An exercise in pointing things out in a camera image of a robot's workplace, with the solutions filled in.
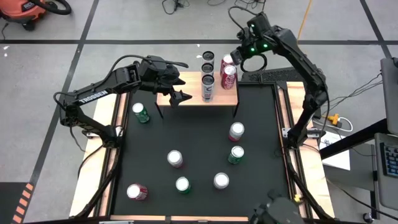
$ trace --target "concrete floor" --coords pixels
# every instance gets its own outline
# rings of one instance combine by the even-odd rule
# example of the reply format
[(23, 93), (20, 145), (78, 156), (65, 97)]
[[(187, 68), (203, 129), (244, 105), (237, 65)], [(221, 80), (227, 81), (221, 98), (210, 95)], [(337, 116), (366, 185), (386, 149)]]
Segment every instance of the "concrete floor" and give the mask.
[[(72, 15), (47, 14), (33, 32), (10, 24), (4, 31), (7, 41), (0, 41), (0, 99), (7, 105), (0, 108), (0, 141), (5, 143), (0, 149), (0, 182), (31, 180), (35, 184), (25, 222), (68, 218), (83, 157), (68, 128), (58, 124), (54, 92), (74, 90), (102, 79), (112, 63), (125, 54), (160, 55), (188, 63), (190, 68), (181, 71), (197, 71), (201, 64), (197, 55), (212, 50), (219, 62), (223, 54), (237, 46), (231, 40), (239, 28), (227, 14), (234, 0), (215, 7), (208, 6), (205, 0), (189, 0), (190, 7), (179, 9), (172, 16), (164, 13), (161, 0), (68, 2)], [(289, 28), (297, 35), (308, 2), (268, 0), (265, 12), (271, 24)], [(376, 21), (376, 32), (363, 4), (368, 5)], [(166, 6), (171, 9), (172, 1)], [(388, 55), (382, 46), (396, 43), (383, 40), (398, 40), (394, 17), (397, 8), (396, 0), (313, 0), (300, 40), (314, 41), (310, 41), (312, 45), (302, 42), (300, 48), (324, 71), (331, 98), (350, 94), (379, 73), (379, 61)], [(251, 18), (238, 10), (233, 11), (233, 16), (241, 24)], [(184, 40), (184, 44), (173, 40)], [(387, 45), (387, 49), (393, 56), (398, 54), (396, 45)], [(284, 58), (266, 55), (268, 68), (289, 66)], [(119, 66), (131, 62), (123, 60)], [(248, 63), (248, 69), (256, 68), (256, 62), (253, 59)], [(84, 111), (93, 115), (94, 109), (92, 102)], [(385, 117), (382, 87), (346, 100), (332, 113), (350, 119), (354, 131), (379, 121)], [(86, 139), (80, 130), (76, 128), (74, 132), (85, 147)], [(32, 175), (35, 166), (37, 172)], [(342, 187), (370, 203), (369, 192)], [(334, 186), (329, 189), (336, 217), (361, 222), (361, 214), (369, 210)], [(397, 211), (385, 211), (398, 216)], [(379, 223), (393, 220), (382, 216)]]

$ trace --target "wooden platform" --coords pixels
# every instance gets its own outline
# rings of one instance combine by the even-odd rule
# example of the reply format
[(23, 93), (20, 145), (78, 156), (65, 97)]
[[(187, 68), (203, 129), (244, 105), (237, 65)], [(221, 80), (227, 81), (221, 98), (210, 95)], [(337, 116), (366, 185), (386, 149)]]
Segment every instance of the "wooden platform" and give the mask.
[[(238, 91), (236, 83), (230, 90), (225, 90), (221, 86), (219, 72), (214, 73), (215, 89), (213, 100), (205, 103), (201, 98), (201, 72), (180, 72), (180, 78), (186, 82), (185, 85), (174, 86), (175, 91), (182, 90), (192, 96), (192, 99), (184, 101), (179, 106), (236, 106), (238, 104)], [(157, 94), (157, 104), (159, 106), (170, 106), (170, 95), (164, 96)]]
[[(287, 83), (287, 93), (289, 94), (290, 98), (290, 107), (292, 109), (292, 114), (294, 117), (294, 121), (296, 122), (302, 112), (302, 101), (305, 96), (305, 90), (303, 87), (303, 83), (301, 82), (288, 82)], [(231, 101), (227, 100), (228, 94), (224, 96), (224, 105), (231, 106), (233, 105), (232, 97), (230, 98)], [(285, 127), (289, 127), (288, 124), (288, 116), (286, 110), (286, 104), (284, 101), (284, 93), (282, 90), (279, 90), (279, 98), (280, 98), (280, 105), (282, 107), (282, 117), (284, 118)], [(123, 105), (126, 97), (123, 95), (120, 101), (120, 107), (118, 109), (118, 118), (116, 121), (117, 125), (121, 124), (122, 120), (122, 111)], [(98, 104), (95, 111), (95, 119), (105, 125), (110, 124), (111, 118), (113, 116), (115, 105), (115, 97), (114, 95), (106, 96), (98, 100)], [(89, 139), (87, 142), (86, 147), (86, 155), (89, 154), (94, 148), (98, 147), (101, 141), (99, 138)], [(316, 140), (309, 139), (305, 142), (315, 148), (317, 148)], [(328, 186), (326, 184), (325, 173), (322, 166), (322, 160), (320, 159), (319, 152), (311, 149), (309, 147), (303, 146), (300, 147), (301, 152), (301, 159), (303, 164), (303, 169), (305, 173), (306, 183), (309, 191), (315, 198), (315, 200), (322, 206), (324, 211), (327, 212), (330, 216), (334, 217), (333, 207), (330, 200)], [(292, 160), (295, 165), (295, 155), (291, 152), (290, 155), (292, 156)], [(113, 164), (113, 157), (114, 151), (111, 154), (108, 164), (108, 171)], [(78, 184), (75, 191), (75, 198), (72, 203), (72, 209), (70, 215), (76, 215), (83, 207), (87, 204), (90, 200), (92, 195), (95, 193), (96, 189), (98, 188), (99, 181), (100, 181), (100, 173), (103, 167), (104, 162), (104, 152), (100, 152), (95, 154), (89, 161), (87, 161), (86, 165), (81, 170), (81, 175), (78, 180)], [(109, 186), (105, 190), (102, 198), (102, 204), (100, 208), (100, 216), (106, 215), (106, 208), (108, 205), (109, 197)], [(302, 216), (305, 216), (305, 208), (304, 206), (300, 207), (300, 213)], [(129, 216), (129, 215), (118, 215), (118, 216), (111, 216), (112, 220), (165, 220), (165, 216)], [(172, 217), (172, 220), (185, 220), (185, 221), (192, 221), (192, 220), (217, 220), (217, 221), (246, 221), (248, 220), (247, 217)]]

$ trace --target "black mat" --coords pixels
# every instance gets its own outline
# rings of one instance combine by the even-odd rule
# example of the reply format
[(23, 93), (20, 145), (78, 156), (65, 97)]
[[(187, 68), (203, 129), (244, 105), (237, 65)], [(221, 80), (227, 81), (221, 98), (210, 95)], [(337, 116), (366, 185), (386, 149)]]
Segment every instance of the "black mat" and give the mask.
[(0, 183), (0, 223), (11, 223), (27, 183)]
[[(241, 104), (235, 119), (232, 107), (179, 107), (165, 108), (164, 120), (154, 106), (154, 96), (137, 92), (132, 101), (146, 106), (151, 121), (139, 124), (134, 114), (129, 114), (112, 214), (247, 216), (257, 203), (267, 202), (269, 190), (278, 189), (287, 196), (283, 161), (274, 156), (280, 142), (272, 91), (271, 87), (240, 88)], [(245, 125), (238, 143), (228, 139), (235, 121)], [(242, 146), (245, 155), (234, 166), (227, 156), (235, 145)], [(183, 155), (181, 169), (167, 162), (167, 153), (173, 149)], [(229, 175), (224, 190), (213, 187), (218, 172)], [(175, 188), (180, 176), (192, 183), (188, 195)], [(148, 188), (145, 201), (127, 197), (127, 187), (135, 182)]]

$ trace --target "wooden table frame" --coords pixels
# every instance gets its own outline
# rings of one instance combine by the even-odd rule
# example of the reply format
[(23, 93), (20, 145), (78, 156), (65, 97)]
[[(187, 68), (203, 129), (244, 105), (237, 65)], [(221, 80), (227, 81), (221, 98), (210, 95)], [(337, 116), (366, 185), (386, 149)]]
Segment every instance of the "wooden table frame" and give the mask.
[[(279, 136), (282, 136), (281, 129), (289, 128), (293, 125), (302, 113), (302, 101), (305, 90), (302, 82), (287, 82), (286, 85), (278, 86), (276, 83), (258, 84), (254, 82), (239, 82), (240, 85), (273, 85), (275, 105), (277, 108), (277, 119), (280, 125)], [(127, 113), (129, 98), (128, 94), (121, 96), (109, 95), (98, 100), (94, 119), (103, 125), (113, 124), (125, 126), (127, 123)], [(318, 148), (314, 139), (308, 139), (306, 144)], [(85, 157), (89, 155), (101, 144), (100, 138), (89, 139), (86, 146)], [(88, 203), (92, 195), (98, 189), (100, 182), (113, 166), (114, 157), (117, 149), (102, 148), (97, 154), (92, 156), (83, 166), (76, 186), (75, 197), (73, 199), (70, 216), (79, 213)], [(321, 205), (324, 211), (334, 217), (333, 207), (330, 200), (328, 186), (326, 184), (325, 173), (323, 171), (322, 160), (318, 151), (302, 146), (299, 151), (289, 152), (292, 163), (299, 176), (304, 180), (307, 189), (311, 192), (315, 200)], [(288, 180), (289, 195), (300, 194), (298, 187)], [(110, 214), (112, 192), (114, 190), (114, 179), (108, 184), (103, 192), (101, 200), (90, 216), (108, 216)], [(307, 205), (300, 206), (300, 213), (303, 217), (318, 218)], [(248, 217), (179, 217), (179, 216), (140, 216), (140, 215), (111, 215), (111, 220), (135, 220), (135, 221), (223, 221), (223, 222), (247, 222)]]

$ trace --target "black stand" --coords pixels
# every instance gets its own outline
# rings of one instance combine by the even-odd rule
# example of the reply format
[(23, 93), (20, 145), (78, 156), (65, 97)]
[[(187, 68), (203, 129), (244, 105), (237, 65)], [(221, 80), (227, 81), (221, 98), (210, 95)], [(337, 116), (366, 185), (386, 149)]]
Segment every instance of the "black stand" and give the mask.
[(364, 143), (368, 140), (374, 138), (376, 133), (390, 134), (387, 128), (387, 118), (384, 118), (367, 128), (364, 128), (357, 133), (354, 133), (342, 140), (335, 142), (327, 147), (324, 147), (320, 150), (321, 159), (326, 159), (345, 150), (350, 149), (351, 147), (355, 147), (361, 143)]

